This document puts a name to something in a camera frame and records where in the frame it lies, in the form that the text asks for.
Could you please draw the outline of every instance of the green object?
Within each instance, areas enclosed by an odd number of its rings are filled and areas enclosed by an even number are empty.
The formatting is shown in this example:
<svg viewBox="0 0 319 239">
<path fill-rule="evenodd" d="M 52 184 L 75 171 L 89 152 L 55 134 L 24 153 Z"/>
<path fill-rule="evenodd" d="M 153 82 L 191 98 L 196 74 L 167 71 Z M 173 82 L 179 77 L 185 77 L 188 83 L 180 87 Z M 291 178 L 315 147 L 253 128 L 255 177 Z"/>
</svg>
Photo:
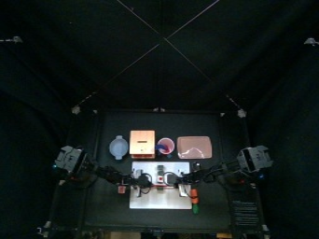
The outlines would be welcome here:
<svg viewBox="0 0 319 239">
<path fill-rule="evenodd" d="M 193 204 L 192 209 L 193 209 L 193 214 L 197 214 L 199 213 L 199 206 L 197 206 L 197 204 Z"/>
</svg>

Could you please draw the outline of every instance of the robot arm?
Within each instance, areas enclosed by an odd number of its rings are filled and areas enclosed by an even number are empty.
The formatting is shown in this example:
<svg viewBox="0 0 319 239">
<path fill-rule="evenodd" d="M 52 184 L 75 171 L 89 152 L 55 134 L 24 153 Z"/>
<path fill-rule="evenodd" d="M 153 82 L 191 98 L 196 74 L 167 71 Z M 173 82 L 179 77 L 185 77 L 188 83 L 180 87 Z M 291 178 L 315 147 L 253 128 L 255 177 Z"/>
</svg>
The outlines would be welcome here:
<svg viewBox="0 0 319 239">
<path fill-rule="evenodd" d="M 200 164 L 195 163 L 192 172 L 189 174 L 181 174 L 180 176 L 171 175 L 168 184 L 177 187 L 177 184 L 192 185 L 201 181 L 204 183 L 212 183 L 216 182 L 216 178 L 221 175 L 241 173 L 247 176 L 271 166 L 272 160 L 265 147 L 244 148 L 240 150 L 236 160 L 215 165 L 209 169 L 201 169 Z M 132 186 L 133 188 L 140 187 L 141 189 L 152 187 L 147 173 L 141 173 L 133 177 L 132 174 L 124 175 L 111 166 L 100 167 L 99 164 L 88 158 L 88 154 L 83 150 L 71 146 L 61 148 L 55 161 L 55 167 L 65 172 L 65 178 L 80 177 L 81 174 L 89 173 L 119 187 Z"/>
<path fill-rule="evenodd" d="M 55 161 L 55 167 L 63 171 L 64 178 L 80 178 L 84 173 L 89 173 L 119 187 L 151 188 L 152 186 L 147 174 L 140 174 L 139 178 L 135 178 L 131 174 L 124 175 L 112 166 L 101 167 L 89 159 L 88 154 L 83 150 L 71 146 L 61 148 Z"/>
</svg>

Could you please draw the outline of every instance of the red object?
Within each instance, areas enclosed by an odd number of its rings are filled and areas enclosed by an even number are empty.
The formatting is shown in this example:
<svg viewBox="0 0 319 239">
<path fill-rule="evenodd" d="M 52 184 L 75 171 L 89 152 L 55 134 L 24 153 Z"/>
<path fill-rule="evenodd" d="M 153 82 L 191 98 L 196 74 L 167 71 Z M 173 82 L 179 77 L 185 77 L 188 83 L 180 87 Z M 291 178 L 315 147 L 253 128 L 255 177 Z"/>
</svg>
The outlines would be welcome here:
<svg viewBox="0 0 319 239">
<path fill-rule="evenodd" d="M 124 191 L 125 191 L 125 186 L 119 186 L 117 193 L 124 194 Z"/>
<path fill-rule="evenodd" d="M 192 204 L 197 204 L 197 190 L 191 189 L 191 199 L 192 199 Z"/>
</svg>

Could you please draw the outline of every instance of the wire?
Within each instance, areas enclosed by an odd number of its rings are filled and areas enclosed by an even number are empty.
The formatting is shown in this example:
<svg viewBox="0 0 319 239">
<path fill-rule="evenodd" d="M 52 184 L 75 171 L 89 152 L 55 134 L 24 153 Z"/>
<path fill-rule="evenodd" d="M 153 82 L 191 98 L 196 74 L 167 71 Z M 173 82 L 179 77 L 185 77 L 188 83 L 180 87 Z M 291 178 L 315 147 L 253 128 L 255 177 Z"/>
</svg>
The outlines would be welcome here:
<svg viewBox="0 0 319 239">
<path fill-rule="evenodd" d="M 185 193 L 185 195 L 191 198 L 191 199 L 196 199 L 197 198 L 197 196 L 196 197 L 192 197 L 189 194 L 188 194 L 188 192 L 187 192 L 187 190 L 185 190 L 185 184 L 183 183 L 181 184 L 183 185 L 183 188 L 184 188 L 184 193 Z"/>
<path fill-rule="evenodd" d="M 143 194 L 147 194 L 149 191 L 151 191 L 151 189 L 152 189 L 152 181 L 153 181 L 153 178 L 152 178 L 152 176 L 149 175 L 149 174 L 147 174 L 147 173 L 143 173 L 141 174 L 143 176 L 149 176 L 149 178 L 151 178 L 151 186 L 148 187 L 148 191 L 143 191 L 141 189 L 147 189 L 147 187 L 144 187 L 143 185 L 139 185 L 139 187 L 140 187 L 140 193 L 143 193 Z"/>
<path fill-rule="evenodd" d="M 176 177 L 179 177 L 179 176 L 177 176 L 177 174 L 173 173 L 173 172 L 164 172 L 164 174 L 163 174 L 163 183 L 164 183 L 167 186 L 173 187 L 175 184 L 168 184 L 168 183 L 165 182 L 165 180 L 164 180 L 164 176 L 168 175 L 168 174 L 175 175 Z"/>
</svg>

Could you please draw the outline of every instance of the black backdrop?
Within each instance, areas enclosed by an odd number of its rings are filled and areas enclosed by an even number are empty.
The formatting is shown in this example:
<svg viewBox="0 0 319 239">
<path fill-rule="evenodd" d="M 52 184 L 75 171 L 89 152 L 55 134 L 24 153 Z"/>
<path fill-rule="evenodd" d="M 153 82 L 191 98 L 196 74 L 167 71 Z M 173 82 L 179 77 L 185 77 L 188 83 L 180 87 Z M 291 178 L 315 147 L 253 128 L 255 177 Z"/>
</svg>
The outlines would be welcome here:
<svg viewBox="0 0 319 239">
<path fill-rule="evenodd" d="M 316 238 L 318 1 L 1 1 L 3 238 L 33 238 L 71 108 L 248 111 L 275 238 Z"/>
</svg>

